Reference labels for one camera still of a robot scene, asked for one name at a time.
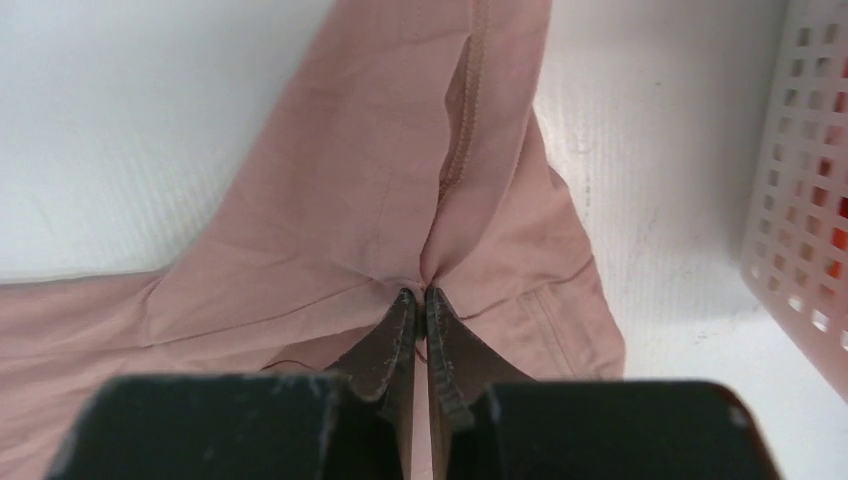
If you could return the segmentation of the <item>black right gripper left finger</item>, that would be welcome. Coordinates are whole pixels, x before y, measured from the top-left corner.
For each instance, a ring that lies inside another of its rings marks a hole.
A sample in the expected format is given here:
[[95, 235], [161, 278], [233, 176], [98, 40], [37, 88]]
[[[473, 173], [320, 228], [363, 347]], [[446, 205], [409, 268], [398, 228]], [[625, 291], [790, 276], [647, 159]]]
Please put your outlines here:
[[417, 320], [414, 293], [400, 290], [376, 327], [329, 367], [343, 389], [326, 479], [410, 477]]

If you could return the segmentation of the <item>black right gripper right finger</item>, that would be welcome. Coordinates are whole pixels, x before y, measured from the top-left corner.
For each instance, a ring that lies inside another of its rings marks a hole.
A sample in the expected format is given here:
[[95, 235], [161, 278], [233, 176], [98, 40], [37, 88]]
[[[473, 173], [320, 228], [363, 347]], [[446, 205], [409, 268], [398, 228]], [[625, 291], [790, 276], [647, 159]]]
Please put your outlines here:
[[436, 287], [425, 292], [425, 334], [434, 477], [502, 479], [487, 388], [532, 378], [463, 324]]

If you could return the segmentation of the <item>dusty pink graphic t-shirt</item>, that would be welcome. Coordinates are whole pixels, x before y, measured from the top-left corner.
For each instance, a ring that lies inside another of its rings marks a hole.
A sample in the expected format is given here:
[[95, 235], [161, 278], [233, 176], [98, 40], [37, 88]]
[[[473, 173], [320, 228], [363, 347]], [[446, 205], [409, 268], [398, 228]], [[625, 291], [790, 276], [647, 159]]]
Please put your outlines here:
[[340, 1], [211, 222], [164, 272], [1, 289], [1, 475], [40, 479], [141, 372], [321, 369], [402, 288], [537, 379], [625, 346], [533, 109], [548, 1]]

